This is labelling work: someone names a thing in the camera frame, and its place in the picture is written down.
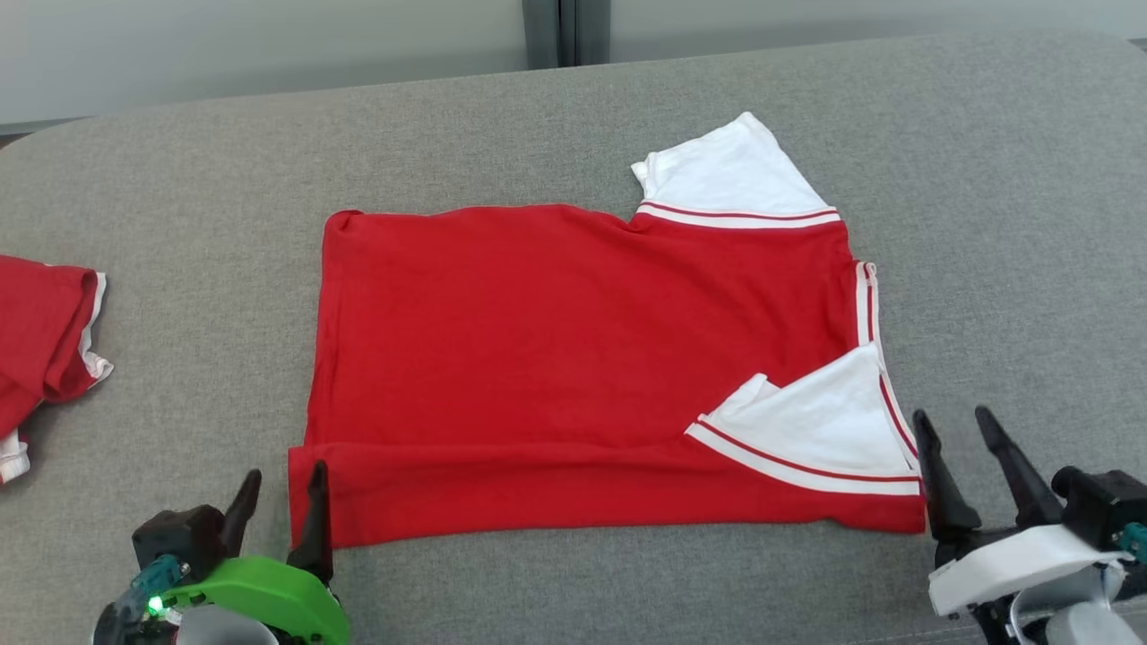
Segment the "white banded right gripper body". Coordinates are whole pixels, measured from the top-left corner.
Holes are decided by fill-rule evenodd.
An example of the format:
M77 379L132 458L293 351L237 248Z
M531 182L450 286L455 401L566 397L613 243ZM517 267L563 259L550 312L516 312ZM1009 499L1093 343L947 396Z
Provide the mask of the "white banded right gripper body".
M928 575L931 609L939 616L972 608L1086 572L1106 572L1114 603L1134 597L1131 555L1090 546L1064 524L982 531L931 528L936 568Z

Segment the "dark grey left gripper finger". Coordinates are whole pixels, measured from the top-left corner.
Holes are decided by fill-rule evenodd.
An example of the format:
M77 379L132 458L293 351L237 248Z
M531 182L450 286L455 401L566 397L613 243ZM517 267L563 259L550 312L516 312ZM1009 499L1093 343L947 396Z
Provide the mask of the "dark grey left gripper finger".
M224 513L224 524L219 538L227 558L237 558L245 538L245 524L253 518L255 506L262 494L263 474L260 469L251 469L243 477L242 485L228 510Z
M326 461L319 460L313 465L306 495L309 506L301 536L287 555L287 564L309 572L320 583L331 583L331 488Z

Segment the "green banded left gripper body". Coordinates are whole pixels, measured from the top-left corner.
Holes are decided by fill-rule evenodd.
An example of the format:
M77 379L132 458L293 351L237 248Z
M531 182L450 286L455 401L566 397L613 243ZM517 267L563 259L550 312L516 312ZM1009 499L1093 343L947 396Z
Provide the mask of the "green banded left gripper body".
M348 644L340 600L309 572L262 555L217 564L201 582L159 555L106 605L97 644Z

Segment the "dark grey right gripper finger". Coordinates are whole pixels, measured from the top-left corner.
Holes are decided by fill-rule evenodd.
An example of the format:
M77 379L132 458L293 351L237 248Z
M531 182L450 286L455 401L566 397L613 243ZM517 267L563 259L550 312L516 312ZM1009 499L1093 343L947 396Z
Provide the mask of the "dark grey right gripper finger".
M923 409L913 413L912 425L933 538L938 543L962 541L980 530L980 514L963 502L962 491L944 460L938 433Z
M1023 450L1012 440L990 407L975 407L980 435L984 440L1000 469L1016 507L1015 524L1020 529L1058 524L1062 520L1061 503L1052 487L1027 458Z

